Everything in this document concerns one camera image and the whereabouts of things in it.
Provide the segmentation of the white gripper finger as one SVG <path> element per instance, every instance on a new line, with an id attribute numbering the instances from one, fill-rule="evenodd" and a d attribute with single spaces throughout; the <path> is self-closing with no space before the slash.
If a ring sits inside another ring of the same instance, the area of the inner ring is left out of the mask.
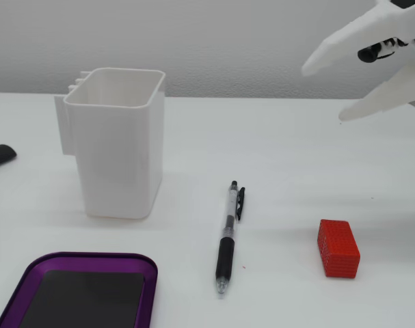
<path id="1" fill-rule="evenodd" d="M 415 40 L 415 3 L 402 8 L 391 1 L 377 1 L 368 12 L 323 40 L 302 66 L 302 74 L 315 74 L 347 55 L 391 38 L 404 43 Z"/>
<path id="2" fill-rule="evenodd" d="M 376 87 L 363 99 L 344 108 L 338 118 L 343 122 L 357 120 L 413 101 L 415 101 L 415 61 L 402 67 L 391 79 Z"/>

